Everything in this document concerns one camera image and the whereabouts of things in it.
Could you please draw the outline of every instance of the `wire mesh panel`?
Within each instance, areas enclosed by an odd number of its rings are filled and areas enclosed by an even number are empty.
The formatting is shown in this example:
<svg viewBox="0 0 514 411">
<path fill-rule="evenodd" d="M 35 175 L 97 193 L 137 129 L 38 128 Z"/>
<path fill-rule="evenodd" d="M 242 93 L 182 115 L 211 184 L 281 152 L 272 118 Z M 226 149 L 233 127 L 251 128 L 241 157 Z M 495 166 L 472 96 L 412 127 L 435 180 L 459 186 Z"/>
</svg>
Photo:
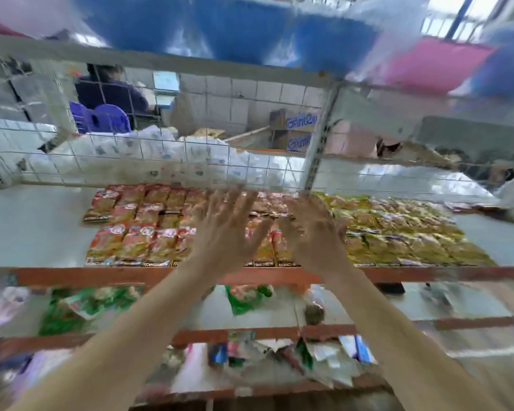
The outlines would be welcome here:
<svg viewBox="0 0 514 411">
<path fill-rule="evenodd" d="M 164 75 L 150 69 L 33 62 L 15 73 L 0 65 L 0 159 L 28 182 L 243 182 L 297 190 L 323 95 L 299 85 L 175 73 L 177 90 L 157 89 Z M 16 89 L 20 81 L 28 88 Z M 164 96 L 170 103 L 158 104 Z M 297 118 L 301 130 L 288 131 Z"/>
</svg>

